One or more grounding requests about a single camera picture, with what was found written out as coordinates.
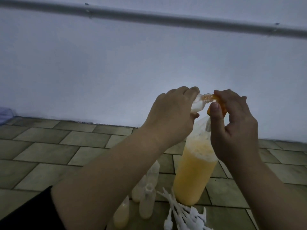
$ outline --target hand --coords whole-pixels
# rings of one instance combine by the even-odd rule
[[[199,114],[191,113],[191,106],[199,89],[182,86],[160,94],[141,128],[152,133],[159,146],[167,150],[184,140],[193,130]]]
[[[214,94],[225,102],[229,113],[229,124],[225,127],[220,105],[217,102],[210,105],[211,144],[217,157],[226,165],[259,160],[258,122],[251,115],[247,97],[230,89],[215,90]]]

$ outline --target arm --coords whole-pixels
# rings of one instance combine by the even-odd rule
[[[180,87],[158,96],[143,126],[64,179],[52,199],[70,230],[103,229],[120,203],[163,152],[181,142],[198,115],[190,113],[199,89]]]
[[[225,102],[229,124],[222,111],[211,104],[211,142],[219,159],[228,167],[263,230],[303,230],[307,226],[307,204],[291,191],[261,161],[258,153],[258,123],[246,97],[231,90],[215,91]]]

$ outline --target fingernail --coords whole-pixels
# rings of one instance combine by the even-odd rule
[[[216,111],[220,108],[220,105],[217,102],[213,102],[211,104],[211,108],[212,108],[212,110]]]

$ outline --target purple object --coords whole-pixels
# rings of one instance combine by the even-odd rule
[[[0,125],[5,124],[14,114],[10,108],[0,107]]]

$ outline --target orange cap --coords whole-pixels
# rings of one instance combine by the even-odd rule
[[[227,110],[226,110],[226,106],[225,106],[225,103],[216,95],[212,95],[213,99],[217,101],[217,103],[221,106],[221,109],[222,109],[222,113],[223,113],[223,117],[225,117],[226,113],[227,113]],[[208,108],[207,110],[207,115],[210,116],[210,107]]]

